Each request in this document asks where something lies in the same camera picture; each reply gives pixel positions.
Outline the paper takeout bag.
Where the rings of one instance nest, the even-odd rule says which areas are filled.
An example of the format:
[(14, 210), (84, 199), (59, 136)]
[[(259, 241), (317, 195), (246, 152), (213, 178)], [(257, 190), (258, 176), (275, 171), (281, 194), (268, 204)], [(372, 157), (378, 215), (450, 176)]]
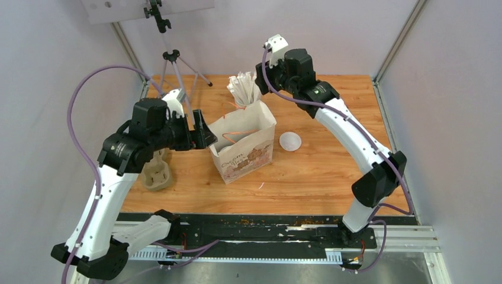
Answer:
[(217, 137), (210, 153), (226, 185), (272, 162), (275, 127), (276, 119), (262, 101), (229, 112), (209, 125)]

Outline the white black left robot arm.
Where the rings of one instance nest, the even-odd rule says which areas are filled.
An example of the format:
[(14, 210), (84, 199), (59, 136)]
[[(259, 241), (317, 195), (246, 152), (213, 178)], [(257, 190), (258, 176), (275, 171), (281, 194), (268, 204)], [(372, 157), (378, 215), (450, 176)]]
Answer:
[(175, 244), (181, 238), (180, 218), (163, 209), (121, 233), (113, 233), (123, 202), (154, 154), (164, 149), (206, 149), (217, 137), (202, 111), (193, 110), (194, 125), (178, 100), (145, 98), (134, 104), (131, 119), (107, 137), (91, 166), (95, 183), (81, 219), (51, 256), (90, 279), (113, 280), (130, 256), (157, 242)]

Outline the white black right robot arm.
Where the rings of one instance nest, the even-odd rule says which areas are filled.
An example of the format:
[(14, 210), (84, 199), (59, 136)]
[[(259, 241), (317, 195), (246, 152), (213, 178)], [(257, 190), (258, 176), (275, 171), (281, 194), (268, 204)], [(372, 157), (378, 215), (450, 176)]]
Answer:
[(256, 65), (255, 80), (262, 94), (274, 93), (295, 103), (326, 127), (349, 152), (362, 177), (352, 185), (354, 200), (342, 218), (338, 239), (353, 247), (384, 202), (400, 186), (406, 196), (404, 169), (407, 158), (391, 152), (377, 141), (352, 115), (340, 94), (328, 82), (318, 80), (313, 60), (306, 49), (274, 50), (265, 44), (262, 61)]

